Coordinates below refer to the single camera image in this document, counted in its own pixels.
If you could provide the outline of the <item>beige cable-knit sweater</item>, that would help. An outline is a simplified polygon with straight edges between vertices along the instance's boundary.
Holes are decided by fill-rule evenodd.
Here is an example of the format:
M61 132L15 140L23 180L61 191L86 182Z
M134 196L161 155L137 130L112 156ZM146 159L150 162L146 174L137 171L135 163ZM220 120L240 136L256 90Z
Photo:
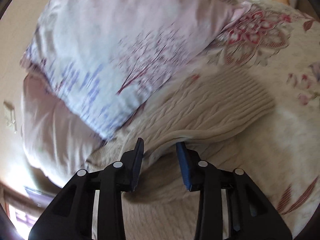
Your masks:
M183 186L175 144L222 145L274 109L267 89L246 70L203 68L178 74L153 94L113 139L86 160L105 168L144 140L138 186L123 194L127 239L193 239L198 193Z

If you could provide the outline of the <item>floral bedspread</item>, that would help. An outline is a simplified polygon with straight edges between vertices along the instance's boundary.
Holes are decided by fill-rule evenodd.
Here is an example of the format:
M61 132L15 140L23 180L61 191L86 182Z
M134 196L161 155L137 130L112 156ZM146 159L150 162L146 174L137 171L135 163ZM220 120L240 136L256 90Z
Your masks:
M274 0L250 10L205 53L209 63L249 71L275 99L230 142L206 147L218 168L243 168L263 190L294 239L319 239L319 22Z

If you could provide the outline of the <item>pink floral pillow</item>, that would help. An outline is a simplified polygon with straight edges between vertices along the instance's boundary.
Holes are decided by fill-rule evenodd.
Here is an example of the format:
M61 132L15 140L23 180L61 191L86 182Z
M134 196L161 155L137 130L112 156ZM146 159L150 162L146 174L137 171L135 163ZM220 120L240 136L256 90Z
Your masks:
M38 76L25 77L21 109L27 160L58 187L64 187L104 143Z

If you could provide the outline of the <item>lavender print pillow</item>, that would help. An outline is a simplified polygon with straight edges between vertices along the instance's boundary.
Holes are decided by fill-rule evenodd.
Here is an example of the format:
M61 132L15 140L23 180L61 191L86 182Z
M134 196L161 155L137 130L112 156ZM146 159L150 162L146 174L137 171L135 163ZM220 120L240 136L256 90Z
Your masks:
M249 11L222 0L49 0L21 66L102 139Z

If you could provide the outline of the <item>wall light switch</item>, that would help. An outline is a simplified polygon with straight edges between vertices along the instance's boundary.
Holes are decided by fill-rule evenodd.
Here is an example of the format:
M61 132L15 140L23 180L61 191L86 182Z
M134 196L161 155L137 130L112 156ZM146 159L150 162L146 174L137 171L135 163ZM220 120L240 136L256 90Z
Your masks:
M4 119L7 128L11 129L15 134L17 133L17 121L15 114L15 107L12 103L8 101L3 102L4 107Z

